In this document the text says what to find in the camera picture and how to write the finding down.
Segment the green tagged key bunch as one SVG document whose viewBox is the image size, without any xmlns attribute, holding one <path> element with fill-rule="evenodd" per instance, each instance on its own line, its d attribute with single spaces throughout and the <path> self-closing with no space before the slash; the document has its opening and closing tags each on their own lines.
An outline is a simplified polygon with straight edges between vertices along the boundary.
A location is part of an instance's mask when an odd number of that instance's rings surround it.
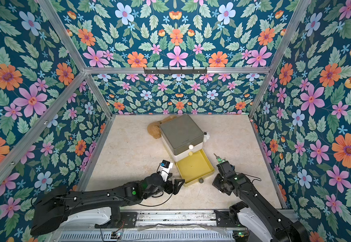
<svg viewBox="0 0 351 242">
<path fill-rule="evenodd" d="M 214 156 L 215 156 L 218 164 L 222 164 L 222 163 L 226 162 L 225 158 L 221 158 L 220 156 L 218 156 L 216 154 L 214 154 Z"/>
</svg>

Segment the yellow bottom drawer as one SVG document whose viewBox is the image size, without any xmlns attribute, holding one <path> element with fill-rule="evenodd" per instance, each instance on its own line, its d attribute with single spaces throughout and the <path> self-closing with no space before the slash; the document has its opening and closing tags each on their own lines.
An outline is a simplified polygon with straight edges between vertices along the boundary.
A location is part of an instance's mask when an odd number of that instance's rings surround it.
<svg viewBox="0 0 351 242">
<path fill-rule="evenodd" d="M 164 147 L 175 163 L 181 178 L 185 180 L 185 187 L 198 183 L 200 179 L 206 179 L 215 171 L 203 149 L 196 152 L 192 151 L 192 155 L 187 152 L 185 158 L 176 161 L 166 142 L 164 142 Z"/>
</svg>

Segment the white drawer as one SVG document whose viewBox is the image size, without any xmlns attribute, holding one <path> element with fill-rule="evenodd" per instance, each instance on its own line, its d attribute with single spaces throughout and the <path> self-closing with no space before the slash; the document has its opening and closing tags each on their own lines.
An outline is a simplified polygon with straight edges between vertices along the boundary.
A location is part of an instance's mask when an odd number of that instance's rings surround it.
<svg viewBox="0 0 351 242">
<path fill-rule="evenodd" d="M 169 145 L 166 143 L 164 137 L 161 137 L 161 141 L 162 141 L 162 143 L 163 143 L 163 145 L 164 145 L 164 147 L 165 147 L 167 153 L 169 154 L 169 156 L 170 156 L 170 158 L 171 158 L 171 160 L 172 160 L 173 162 L 178 162 L 178 161 L 181 161 L 181 160 L 184 159 L 184 158 L 187 158 L 187 157 L 190 155 L 190 153 L 191 153 L 191 154 L 196 153 L 197 151 L 199 151 L 199 150 L 201 150 L 201 149 L 203 148 L 203 144 L 204 144 L 204 142 L 201 142 L 200 144 L 198 144 L 198 145 L 196 145 L 196 146 L 189 145 L 189 146 L 187 147 L 186 151 L 181 152 L 181 153 L 178 154 L 178 155 L 174 155 L 174 154 L 172 153 L 172 151 L 171 151 Z"/>
</svg>

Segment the grey three-drawer cabinet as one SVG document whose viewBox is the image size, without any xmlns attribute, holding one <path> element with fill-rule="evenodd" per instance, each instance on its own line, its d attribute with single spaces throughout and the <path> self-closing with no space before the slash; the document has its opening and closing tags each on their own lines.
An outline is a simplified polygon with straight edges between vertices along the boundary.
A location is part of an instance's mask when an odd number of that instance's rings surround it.
<svg viewBox="0 0 351 242">
<path fill-rule="evenodd" d="M 190 115 L 177 116 L 172 121 L 161 124 L 160 130 L 161 136 L 164 137 L 169 147 L 170 144 L 204 137 L 204 132 Z"/>
</svg>

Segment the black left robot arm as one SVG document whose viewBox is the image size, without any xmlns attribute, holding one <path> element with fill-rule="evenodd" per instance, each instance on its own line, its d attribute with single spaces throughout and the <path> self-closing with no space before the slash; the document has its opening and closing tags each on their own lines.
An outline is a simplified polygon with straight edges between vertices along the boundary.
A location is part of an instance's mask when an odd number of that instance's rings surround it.
<svg viewBox="0 0 351 242">
<path fill-rule="evenodd" d="M 56 231 L 69 216 L 87 210 L 108 207 L 117 211 L 120 207 L 141 205 L 143 200 L 161 192 L 177 195 L 185 183 L 184 179 L 172 180 L 172 173 L 164 181 L 160 173 L 153 173 L 141 181 L 132 181 L 122 186 L 98 191 L 67 191 L 58 187 L 35 203 L 32 236 L 46 235 Z"/>
</svg>

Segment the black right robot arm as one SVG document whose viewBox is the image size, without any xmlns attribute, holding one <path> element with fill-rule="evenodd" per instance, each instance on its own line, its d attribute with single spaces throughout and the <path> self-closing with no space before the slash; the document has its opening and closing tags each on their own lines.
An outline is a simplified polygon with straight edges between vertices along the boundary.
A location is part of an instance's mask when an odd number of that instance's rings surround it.
<svg viewBox="0 0 351 242">
<path fill-rule="evenodd" d="M 234 194 L 240 202 L 230 206 L 229 220 L 233 226 L 243 226 L 263 242 L 309 242 L 306 228 L 293 222 L 275 209 L 256 189 L 244 173 L 235 171 L 228 161 L 218 163 L 219 174 L 213 186 L 219 192 Z"/>
</svg>

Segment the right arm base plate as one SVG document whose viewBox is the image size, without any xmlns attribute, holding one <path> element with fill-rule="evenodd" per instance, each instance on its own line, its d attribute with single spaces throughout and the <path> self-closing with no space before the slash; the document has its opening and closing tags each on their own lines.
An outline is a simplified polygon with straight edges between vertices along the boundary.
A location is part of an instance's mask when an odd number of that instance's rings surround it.
<svg viewBox="0 0 351 242">
<path fill-rule="evenodd" d="M 230 206 L 228 211 L 213 210 L 218 227 L 247 227 L 258 225 L 257 217 L 245 202 L 241 201 Z"/>
</svg>

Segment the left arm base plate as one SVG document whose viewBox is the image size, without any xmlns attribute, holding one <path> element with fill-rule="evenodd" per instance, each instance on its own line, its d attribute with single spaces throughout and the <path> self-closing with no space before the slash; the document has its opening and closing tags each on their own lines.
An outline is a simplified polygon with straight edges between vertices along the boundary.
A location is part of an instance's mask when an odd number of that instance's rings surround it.
<svg viewBox="0 0 351 242">
<path fill-rule="evenodd" d="M 102 225 L 95 225 L 95 228 L 101 229 L 119 229 L 134 228 L 136 226 L 138 213 L 137 212 L 120 212 L 117 216 L 111 216 L 110 221 Z"/>
</svg>

